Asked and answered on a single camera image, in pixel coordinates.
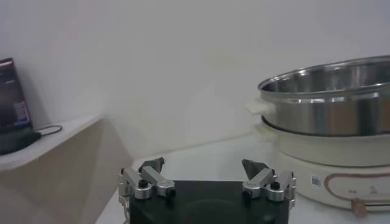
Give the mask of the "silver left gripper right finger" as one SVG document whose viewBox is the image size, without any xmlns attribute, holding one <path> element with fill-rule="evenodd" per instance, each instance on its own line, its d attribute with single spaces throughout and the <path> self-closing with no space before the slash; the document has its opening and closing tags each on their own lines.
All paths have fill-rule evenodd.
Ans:
<svg viewBox="0 0 390 224">
<path fill-rule="evenodd" d="M 243 193 L 249 199 L 266 197 L 270 201 L 295 201 L 296 177 L 292 171 L 277 173 L 265 163 L 249 159 L 241 161 L 247 181 L 243 182 Z"/>
</svg>

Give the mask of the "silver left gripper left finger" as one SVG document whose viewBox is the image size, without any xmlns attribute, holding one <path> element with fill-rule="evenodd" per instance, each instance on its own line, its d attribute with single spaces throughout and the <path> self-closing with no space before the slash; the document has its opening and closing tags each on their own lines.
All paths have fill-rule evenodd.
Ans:
<svg viewBox="0 0 390 224">
<path fill-rule="evenodd" d="M 144 161 L 137 169 L 122 168 L 118 174 L 118 195 L 122 200 L 132 195 L 139 200 L 151 198 L 155 190 L 158 196 L 172 198 L 176 196 L 176 186 L 173 180 L 161 175 L 165 163 L 163 157 Z"/>
</svg>

